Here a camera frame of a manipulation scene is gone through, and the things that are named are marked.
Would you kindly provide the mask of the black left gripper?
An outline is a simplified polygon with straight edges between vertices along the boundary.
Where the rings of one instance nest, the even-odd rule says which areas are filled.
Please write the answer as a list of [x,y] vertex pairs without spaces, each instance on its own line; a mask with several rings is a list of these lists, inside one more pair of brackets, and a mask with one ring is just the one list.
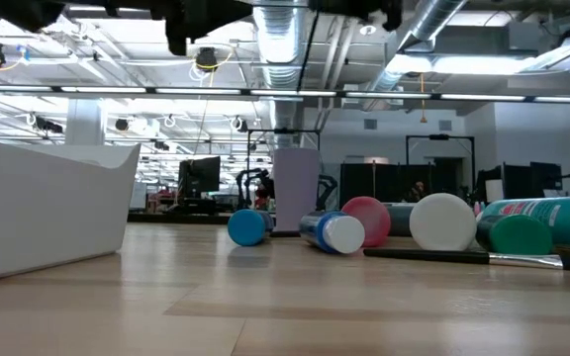
[[156,21],[185,21],[186,37],[192,42],[253,12],[251,4],[238,0],[155,0]]

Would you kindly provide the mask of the lilac plastic cup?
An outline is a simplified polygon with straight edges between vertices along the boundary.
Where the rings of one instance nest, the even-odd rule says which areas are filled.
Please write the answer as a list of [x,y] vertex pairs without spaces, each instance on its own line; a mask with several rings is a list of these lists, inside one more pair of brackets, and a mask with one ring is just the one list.
[[320,152],[279,148],[274,152],[276,231],[297,231],[303,216],[316,209]]

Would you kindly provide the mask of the red paint bottle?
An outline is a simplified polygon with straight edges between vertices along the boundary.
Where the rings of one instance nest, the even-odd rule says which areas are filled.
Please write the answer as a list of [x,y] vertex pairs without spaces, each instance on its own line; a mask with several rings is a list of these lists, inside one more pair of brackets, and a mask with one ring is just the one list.
[[387,208],[372,197],[355,197],[349,200],[341,211],[358,219],[365,230],[363,247],[382,246],[391,228],[391,218]]

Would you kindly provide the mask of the small light blue paint bottle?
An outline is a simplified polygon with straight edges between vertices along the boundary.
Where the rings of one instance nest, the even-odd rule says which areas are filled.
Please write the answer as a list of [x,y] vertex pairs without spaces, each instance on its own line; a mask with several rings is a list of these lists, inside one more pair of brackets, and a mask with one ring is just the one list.
[[274,220],[266,211],[239,210],[228,220],[228,234],[239,246],[254,246],[263,242],[274,229]]

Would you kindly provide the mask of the dark grey paint bottle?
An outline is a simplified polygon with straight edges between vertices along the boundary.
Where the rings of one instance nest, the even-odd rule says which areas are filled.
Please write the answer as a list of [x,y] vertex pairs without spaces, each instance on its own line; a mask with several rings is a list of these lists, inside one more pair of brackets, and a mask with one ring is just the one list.
[[414,206],[414,203],[389,203],[385,205],[391,221],[389,236],[412,236],[410,215]]

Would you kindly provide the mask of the small royal blue paint bottle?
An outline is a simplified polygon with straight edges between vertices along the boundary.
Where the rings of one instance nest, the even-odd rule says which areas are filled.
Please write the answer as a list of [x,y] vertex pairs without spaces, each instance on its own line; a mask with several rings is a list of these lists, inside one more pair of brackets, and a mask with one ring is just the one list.
[[299,233],[309,244],[329,254],[351,254],[365,239],[362,223],[343,212],[312,212],[299,222]]

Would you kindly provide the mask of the large white paint bottle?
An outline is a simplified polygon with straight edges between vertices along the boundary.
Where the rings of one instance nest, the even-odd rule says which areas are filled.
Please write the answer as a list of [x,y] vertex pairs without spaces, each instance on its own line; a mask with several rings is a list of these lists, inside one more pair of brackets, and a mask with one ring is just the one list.
[[415,203],[409,227],[422,249],[463,251],[474,240],[477,223],[472,209],[462,199],[436,193]]

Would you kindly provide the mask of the white plastic bin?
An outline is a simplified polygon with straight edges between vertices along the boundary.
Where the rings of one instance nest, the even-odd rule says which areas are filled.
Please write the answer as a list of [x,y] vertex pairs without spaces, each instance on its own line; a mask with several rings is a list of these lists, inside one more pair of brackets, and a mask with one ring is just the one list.
[[0,143],[0,278],[120,250],[140,150]]

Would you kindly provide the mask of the black flat-bristle paintbrush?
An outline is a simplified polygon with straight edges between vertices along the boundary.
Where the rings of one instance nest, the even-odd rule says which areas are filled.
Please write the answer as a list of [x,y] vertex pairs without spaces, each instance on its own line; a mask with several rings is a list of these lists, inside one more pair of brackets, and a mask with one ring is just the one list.
[[449,262],[463,264],[500,265],[570,271],[570,254],[514,255],[483,251],[437,251],[417,249],[366,248],[368,257]]

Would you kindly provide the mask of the small green paint bottle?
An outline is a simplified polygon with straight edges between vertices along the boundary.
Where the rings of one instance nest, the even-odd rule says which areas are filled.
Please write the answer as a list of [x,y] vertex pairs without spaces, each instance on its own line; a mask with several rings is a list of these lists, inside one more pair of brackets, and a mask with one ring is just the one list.
[[476,240],[489,252],[504,254],[544,255],[553,249],[549,227],[526,215],[482,217]]

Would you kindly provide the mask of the large turquoise paint bottle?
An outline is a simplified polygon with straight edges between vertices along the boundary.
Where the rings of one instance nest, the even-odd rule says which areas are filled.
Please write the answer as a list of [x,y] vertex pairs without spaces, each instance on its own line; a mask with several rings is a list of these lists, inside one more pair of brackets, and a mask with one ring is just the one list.
[[570,253],[570,197],[501,200],[491,203],[482,217],[525,215],[549,227],[553,246]]

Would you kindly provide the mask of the black background monitor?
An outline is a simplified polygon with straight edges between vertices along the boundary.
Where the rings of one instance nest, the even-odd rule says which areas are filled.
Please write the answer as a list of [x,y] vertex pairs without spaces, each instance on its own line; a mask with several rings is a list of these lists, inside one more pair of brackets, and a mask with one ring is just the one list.
[[184,198],[200,199],[202,193],[220,189],[221,157],[188,159],[180,162],[179,188]]

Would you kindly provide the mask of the long ceiling light strip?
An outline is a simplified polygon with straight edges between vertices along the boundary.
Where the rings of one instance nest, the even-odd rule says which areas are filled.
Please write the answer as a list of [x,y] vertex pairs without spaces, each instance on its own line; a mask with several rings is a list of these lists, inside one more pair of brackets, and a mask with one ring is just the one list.
[[503,102],[531,104],[570,104],[570,96],[494,95],[426,92],[370,92],[344,90],[290,90],[220,87],[142,87],[142,86],[46,86],[0,84],[0,93],[37,96],[97,96],[140,98],[174,97],[242,97],[268,99],[363,99],[363,100],[417,100],[454,102]]

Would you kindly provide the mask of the black room partition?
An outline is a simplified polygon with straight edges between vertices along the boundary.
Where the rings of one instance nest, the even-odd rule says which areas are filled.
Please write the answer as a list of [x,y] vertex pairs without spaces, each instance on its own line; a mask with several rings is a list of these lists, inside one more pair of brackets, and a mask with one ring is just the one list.
[[340,166],[339,206],[360,196],[373,197],[382,203],[410,203],[411,189],[403,187],[399,165],[343,163]]

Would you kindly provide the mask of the slanted silver ceiling duct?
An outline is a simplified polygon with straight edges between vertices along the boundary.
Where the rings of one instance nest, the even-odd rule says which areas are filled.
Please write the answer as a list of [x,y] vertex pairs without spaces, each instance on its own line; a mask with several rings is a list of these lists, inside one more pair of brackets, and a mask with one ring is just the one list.
[[367,91],[391,91],[410,69],[406,51],[432,53],[437,35],[467,0],[420,0],[412,18],[392,31],[385,43],[386,63],[369,83]]

